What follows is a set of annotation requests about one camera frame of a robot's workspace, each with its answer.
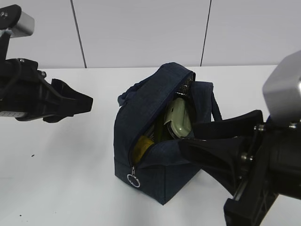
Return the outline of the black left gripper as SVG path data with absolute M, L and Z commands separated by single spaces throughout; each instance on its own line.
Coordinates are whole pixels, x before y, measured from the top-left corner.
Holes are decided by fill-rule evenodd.
M 47 99 L 50 84 L 46 73 L 38 70 L 36 61 L 14 58 L 0 62 L 0 116 L 18 121 L 43 118 L 47 123 L 57 123 L 75 113 L 88 113 L 93 98 L 77 92 L 64 81 L 53 79 L 51 86 L 60 95 L 57 112 Z

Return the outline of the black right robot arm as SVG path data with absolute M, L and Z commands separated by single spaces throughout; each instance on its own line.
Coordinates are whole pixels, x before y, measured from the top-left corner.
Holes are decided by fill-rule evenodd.
M 198 165 L 230 194 L 223 207 L 229 226 L 258 226 L 279 195 L 301 197 L 301 128 L 263 120 L 262 112 L 193 125 L 183 158 Z

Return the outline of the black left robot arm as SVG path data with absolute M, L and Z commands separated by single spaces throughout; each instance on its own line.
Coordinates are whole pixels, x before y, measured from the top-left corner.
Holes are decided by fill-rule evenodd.
M 42 119 L 57 123 L 92 110 L 93 98 L 77 92 L 59 79 L 46 80 L 47 73 L 28 59 L 0 63 L 0 115 L 17 121 Z

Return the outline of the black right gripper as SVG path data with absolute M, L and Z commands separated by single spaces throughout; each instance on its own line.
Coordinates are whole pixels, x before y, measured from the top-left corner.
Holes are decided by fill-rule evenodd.
M 228 226 L 259 226 L 279 195 L 301 198 L 300 122 L 281 128 L 268 121 L 254 156 L 255 140 L 250 136 L 259 124 L 261 110 L 198 122 L 193 124 L 195 138 L 179 142 L 184 159 L 233 195 L 223 207 Z

